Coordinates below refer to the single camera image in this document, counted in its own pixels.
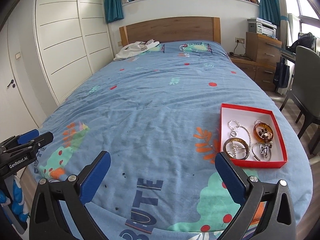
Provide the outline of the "thin silver bangle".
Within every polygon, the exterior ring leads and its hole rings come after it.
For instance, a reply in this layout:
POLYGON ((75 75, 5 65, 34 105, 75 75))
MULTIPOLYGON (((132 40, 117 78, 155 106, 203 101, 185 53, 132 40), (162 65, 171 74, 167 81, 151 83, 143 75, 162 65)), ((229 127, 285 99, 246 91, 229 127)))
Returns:
POLYGON ((253 157, 257 161, 270 161, 271 160, 271 156, 272 156, 271 149, 272 149, 272 143, 271 142, 270 143, 256 142, 251 146, 251 151, 252 151, 253 157), (261 144, 268 144, 269 145, 269 147, 270 147, 270 155, 268 156, 268 158, 264 158, 264 156, 261 155, 261 152, 260 152, 260 145, 261 144))

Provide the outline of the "dark brown jade bangle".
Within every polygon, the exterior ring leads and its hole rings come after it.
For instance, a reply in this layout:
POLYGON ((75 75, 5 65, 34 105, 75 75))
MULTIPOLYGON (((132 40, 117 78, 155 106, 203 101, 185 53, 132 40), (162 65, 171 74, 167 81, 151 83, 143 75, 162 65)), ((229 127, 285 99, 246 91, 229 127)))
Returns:
POLYGON ((223 144, 223 152, 232 159, 246 160, 249 157, 249 145, 240 138, 229 138, 223 144))

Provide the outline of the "amber translucent bangle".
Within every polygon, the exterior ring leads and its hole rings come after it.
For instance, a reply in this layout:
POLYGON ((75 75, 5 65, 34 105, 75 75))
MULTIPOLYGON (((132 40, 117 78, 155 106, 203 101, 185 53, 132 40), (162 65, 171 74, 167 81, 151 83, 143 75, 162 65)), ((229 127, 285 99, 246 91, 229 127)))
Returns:
POLYGON ((254 123, 253 134, 257 141, 262 143, 269 143, 273 140, 273 129, 266 123, 257 120, 254 123))

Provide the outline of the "red white jewelry box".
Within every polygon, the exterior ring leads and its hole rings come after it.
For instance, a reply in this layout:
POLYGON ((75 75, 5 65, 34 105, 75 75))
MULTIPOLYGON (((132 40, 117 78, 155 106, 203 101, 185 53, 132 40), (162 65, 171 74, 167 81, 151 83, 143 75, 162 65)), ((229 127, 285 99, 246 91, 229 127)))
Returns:
POLYGON ((249 157, 246 160, 232 159, 231 161, 241 167, 249 168, 280 168, 287 162, 287 152, 283 137, 274 114, 270 110, 233 105, 223 103, 220 111, 220 145, 223 152, 223 144, 229 138, 243 139, 249 145, 249 157), (253 157, 251 146, 259 142, 254 137, 254 123, 260 120, 268 124, 274 132, 270 161, 257 161, 253 157))

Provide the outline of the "silver crystal charm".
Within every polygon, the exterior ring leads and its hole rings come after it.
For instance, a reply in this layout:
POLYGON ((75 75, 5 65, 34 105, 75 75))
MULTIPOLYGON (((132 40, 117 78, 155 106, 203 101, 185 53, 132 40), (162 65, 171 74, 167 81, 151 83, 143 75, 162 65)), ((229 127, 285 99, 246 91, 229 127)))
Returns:
POLYGON ((270 147, 268 144, 261 144, 260 145, 260 152, 261 155, 264 156, 264 158, 268 158, 268 156, 270 155, 270 147))

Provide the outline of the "white wardrobe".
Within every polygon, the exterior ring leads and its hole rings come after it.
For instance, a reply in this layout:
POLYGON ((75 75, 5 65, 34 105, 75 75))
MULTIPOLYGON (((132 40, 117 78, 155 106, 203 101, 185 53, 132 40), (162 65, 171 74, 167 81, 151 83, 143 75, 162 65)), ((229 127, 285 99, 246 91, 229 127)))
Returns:
POLYGON ((36 0, 43 71, 57 104, 113 60, 104 0, 36 0))

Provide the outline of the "grey desk chair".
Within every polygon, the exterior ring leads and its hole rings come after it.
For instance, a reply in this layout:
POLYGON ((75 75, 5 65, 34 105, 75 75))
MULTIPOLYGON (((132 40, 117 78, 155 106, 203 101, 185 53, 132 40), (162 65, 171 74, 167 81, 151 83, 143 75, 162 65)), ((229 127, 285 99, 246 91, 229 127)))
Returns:
POLYGON ((301 138, 311 124, 319 125, 319 56, 303 46, 296 48, 292 87, 287 92, 280 110, 289 99, 292 99, 300 110, 297 120, 304 116, 303 126, 297 135, 301 138))

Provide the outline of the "white clothing on bed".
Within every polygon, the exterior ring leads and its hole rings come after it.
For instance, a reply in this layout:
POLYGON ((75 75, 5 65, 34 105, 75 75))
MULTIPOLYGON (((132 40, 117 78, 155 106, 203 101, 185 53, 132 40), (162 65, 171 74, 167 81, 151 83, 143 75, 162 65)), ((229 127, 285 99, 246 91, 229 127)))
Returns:
POLYGON ((130 43, 121 48, 121 50, 115 55, 113 60, 121 61, 131 57, 138 56, 148 50, 157 47, 159 44, 159 41, 154 40, 149 40, 147 42, 137 41, 135 43, 130 43))

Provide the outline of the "dark hanging bag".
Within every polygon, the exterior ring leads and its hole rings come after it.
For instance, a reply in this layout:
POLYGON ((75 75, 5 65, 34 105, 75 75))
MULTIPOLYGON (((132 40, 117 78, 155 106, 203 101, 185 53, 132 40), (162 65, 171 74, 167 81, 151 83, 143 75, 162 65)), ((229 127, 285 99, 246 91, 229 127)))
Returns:
POLYGON ((280 62, 277 62, 276 71, 273 78, 273 84, 276 89, 286 88, 289 84, 290 67, 286 64, 286 59, 281 58, 280 62))

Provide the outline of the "teal curtain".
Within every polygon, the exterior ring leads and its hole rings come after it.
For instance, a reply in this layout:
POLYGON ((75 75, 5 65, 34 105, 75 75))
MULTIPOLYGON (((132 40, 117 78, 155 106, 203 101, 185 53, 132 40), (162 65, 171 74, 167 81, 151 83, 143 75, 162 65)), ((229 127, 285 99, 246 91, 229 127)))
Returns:
POLYGON ((121 0, 104 0, 106 23, 112 23, 124 19, 121 0))
POLYGON ((260 0, 259 18, 280 26, 279 0, 260 0))

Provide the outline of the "wooden drawer cabinet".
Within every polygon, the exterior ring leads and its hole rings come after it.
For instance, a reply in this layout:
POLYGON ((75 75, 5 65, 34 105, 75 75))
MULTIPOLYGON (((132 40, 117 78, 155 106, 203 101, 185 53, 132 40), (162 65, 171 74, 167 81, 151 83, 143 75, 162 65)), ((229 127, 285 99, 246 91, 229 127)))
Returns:
POLYGON ((282 42, 258 33, 246 33, 244 56, 231 56, 231 61, 249 76, 262 90, 273 92, 276 65, 280 62, 282 42))

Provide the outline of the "dark bag on desk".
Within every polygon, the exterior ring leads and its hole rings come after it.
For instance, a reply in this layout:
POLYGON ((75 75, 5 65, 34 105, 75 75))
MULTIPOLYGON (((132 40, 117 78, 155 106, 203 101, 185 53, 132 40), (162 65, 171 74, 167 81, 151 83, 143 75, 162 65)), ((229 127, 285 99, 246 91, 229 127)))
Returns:
POLYGON ((311 32, 303 34, 300 36, 293 44, 289 47, 289 51, 292 53, 296 52, 298 46, 309 48, 313 51, 316 50, 316 40, 317 37, 314 36, 311 32))

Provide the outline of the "white printer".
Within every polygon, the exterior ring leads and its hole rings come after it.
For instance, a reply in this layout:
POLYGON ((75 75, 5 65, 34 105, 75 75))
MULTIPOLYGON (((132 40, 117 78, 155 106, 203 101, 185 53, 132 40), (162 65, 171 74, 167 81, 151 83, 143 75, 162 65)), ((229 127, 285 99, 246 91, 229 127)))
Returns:
POLYGON ((276 38, 277 26, 263 20, 261 18, 249 18, 248 22, 248 31, 250 33, 263 34, 271 38, 276 38))

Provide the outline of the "wooden headboard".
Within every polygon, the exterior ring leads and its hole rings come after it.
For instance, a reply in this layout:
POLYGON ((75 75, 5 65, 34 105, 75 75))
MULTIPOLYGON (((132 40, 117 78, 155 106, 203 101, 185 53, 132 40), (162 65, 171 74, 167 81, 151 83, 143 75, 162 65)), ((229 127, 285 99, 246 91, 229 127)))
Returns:
POLYGON ((143 21, 119 28, 121 45, 155 40, 161 43, 205 40, 221 43, 220 18, 184 16, 143 21))

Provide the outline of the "teal right curtain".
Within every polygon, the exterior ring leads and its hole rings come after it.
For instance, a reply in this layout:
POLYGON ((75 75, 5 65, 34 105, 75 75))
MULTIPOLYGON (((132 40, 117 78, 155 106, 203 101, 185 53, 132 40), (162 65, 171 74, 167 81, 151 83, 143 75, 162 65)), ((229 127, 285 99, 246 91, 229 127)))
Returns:
POLYGON ((280 26, 279 0, 260 0, 259 18, 280 26))

